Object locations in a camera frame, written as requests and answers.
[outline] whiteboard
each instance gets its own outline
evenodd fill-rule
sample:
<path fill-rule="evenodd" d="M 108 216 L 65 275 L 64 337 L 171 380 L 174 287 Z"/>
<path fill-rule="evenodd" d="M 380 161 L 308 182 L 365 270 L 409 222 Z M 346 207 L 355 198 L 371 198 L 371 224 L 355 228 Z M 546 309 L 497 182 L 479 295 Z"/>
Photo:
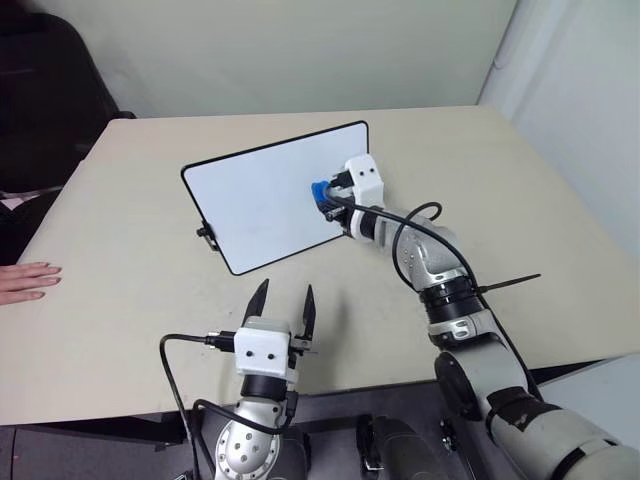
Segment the whiteboard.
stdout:
<path fill-rule="evenodd" d="M 311 184 L 368 151 L 360 121 L 187 165 L 182 179 L 229 270 L 240 275 L 341 236 L 316 208 Z"/>

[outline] whiteboard clip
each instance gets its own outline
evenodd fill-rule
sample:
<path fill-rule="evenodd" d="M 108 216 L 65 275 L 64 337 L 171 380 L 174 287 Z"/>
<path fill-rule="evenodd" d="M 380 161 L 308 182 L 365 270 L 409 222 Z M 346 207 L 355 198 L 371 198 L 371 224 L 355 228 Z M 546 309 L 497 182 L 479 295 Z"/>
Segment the whiteboard clip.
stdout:
<path fill-rule="evenodd" d="M 196 230 L 196 235 L 199 237 L 204 237 L 204 239 L 209 244 L 209 247 L 211 248 L 211 250 L 213 250 L 214 252 L 220 251 L 220 248 L 216 243 L 216 237 L 213 234 L 213 230 L 211 230 L 211 227 L 209 226 L 209 224 L 206 223 L 204 220 L 202 221 L 202 227 Z"/>

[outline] white wall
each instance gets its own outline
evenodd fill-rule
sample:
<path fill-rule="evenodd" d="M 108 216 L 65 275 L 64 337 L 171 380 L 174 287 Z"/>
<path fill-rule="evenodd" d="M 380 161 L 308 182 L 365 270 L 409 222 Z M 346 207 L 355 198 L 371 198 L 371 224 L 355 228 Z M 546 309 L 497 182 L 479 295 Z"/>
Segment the white wall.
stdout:
<path fill-rule="evenodd" d="M 638 3 L 522 1 L 480 101 L 499 108 L 636 256 Z"/>
<path fill-rule="evenodd" d="M 138 116 L 474 104 L 515 0 L 32 0 Z"/>

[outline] beige table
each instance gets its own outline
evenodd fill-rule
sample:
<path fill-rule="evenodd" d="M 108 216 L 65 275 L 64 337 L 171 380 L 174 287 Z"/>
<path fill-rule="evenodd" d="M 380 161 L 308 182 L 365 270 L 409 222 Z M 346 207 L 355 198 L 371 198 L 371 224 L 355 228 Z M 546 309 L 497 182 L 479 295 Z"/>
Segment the beige table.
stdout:
<path fill-rule="evenodd" d="M 291 322 L 314 287 L 318 354 L 300 391 L 434 378 L 423 307 L 375 249 L 342 238 L 233 277 L 194 234 L 181 166 L 359 119 L 389 206 L 442 202 L 483 283 L 543 274 L 487 295 L 530 367 L 640 349 L 637 263 L 492 109 L 116 120 L 23 257 L 62 265 L 63 281 L 0 308 L 0 424 L 174 410 L 160 337 L 237 328 L 266 277 L 265 314 Z M 186 403 L 237 399 L 231 355 L 168 351 Z"/>

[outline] human hand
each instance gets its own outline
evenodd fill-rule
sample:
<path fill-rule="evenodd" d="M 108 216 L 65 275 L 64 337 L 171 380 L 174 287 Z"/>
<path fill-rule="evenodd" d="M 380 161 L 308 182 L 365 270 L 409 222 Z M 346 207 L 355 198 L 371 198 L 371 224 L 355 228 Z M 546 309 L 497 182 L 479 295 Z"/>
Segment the human hand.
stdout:
<path fill-rule="evenodd" d="M 60 277 L 49 275 L 60 270 L 60 267 L 50 267 L 47 262 L 0 266 L 0 305 L 42 298 L 44 292 L 29 289 L 57 284 Z"/>

